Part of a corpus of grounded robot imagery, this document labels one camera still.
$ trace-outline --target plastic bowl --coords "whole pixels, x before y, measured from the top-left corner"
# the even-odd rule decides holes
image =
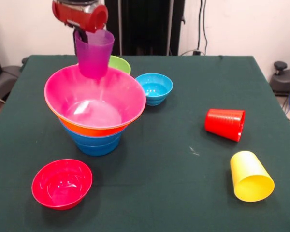
[[[88,193],[92,173],[87,165],[74,159],[61,159],[43,167],[32,182],[35,200],[52,209],[75,207]]]
[[[120,141],[120,137],[116,138],[114,141],[109,144],[100,145],[100,146],[88,146],[83,144],[76,143],[78,149],[83,153],[89,156],[104,156],[116,149]]]
[[[63,68],[46,82],[49,108],[75,133],[103,137],[122,131],[143,112],[146,96],[130,75],[109,67],[100,80],[82,76],[78,65]]]
[[[108,65],[109,65],[109,67],[119,69],[127,74],[131,73],[130,64],[126,60],[124,60],[123,58],[111,56]]]
[[[146,93],[146,104],[159,105],[173,89],[173,82],[169,77],[158,73],[140,75],[136,80],[142,85]]]
[[[106,137],[87,137],[74,133],[64,125],[63,127],[74,140],[77,147],[86,155],[90,156],[103,156],[115,150],[119,144],[121,134],[124,131],[123,129],[119,133]]]

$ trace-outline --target stacked bowls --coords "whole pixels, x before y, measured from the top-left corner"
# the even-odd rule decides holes
[[[113,151],[146,103],[142,86],[111,65],[100,79],[83,76],[78,64],[65,67],[48,79],[44,96],[78,148],[91,156]]]

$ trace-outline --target red cup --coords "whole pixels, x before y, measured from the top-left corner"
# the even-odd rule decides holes
[[[210,109],[205,118],[205,130],[238,142],[242,135],[244,120],[244,110]]]

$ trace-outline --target blue bowl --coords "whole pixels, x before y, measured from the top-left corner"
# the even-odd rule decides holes
[[[170,78],[158,73],[146,73],[138,76],[136,80],[143,87],[146,104],[150,106],[159,105],[173,89],[173,82]]]
[[[125,130],[123,129],[119,133],[106,137],[87,137],[71,131],[64,125],[63,127],[74,140],[77,147],[90,156],[103,156],[113,151],[118,146],[120,136]]]
[[[112,151],[118,146],[120,137],[116,138],[114,141],[109,144],[100,145],[100,146],[87,146],[83,144],[76,143],[77,147],[86,155],[89,156],[104,156]]]

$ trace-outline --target black curtain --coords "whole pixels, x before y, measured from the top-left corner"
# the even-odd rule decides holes
[[[118,0],[105,0],[119,55]],[[177,55],[185,0],[174,0],[170,50]],[[170,0],[121,0],[123,55],[166,55]]]

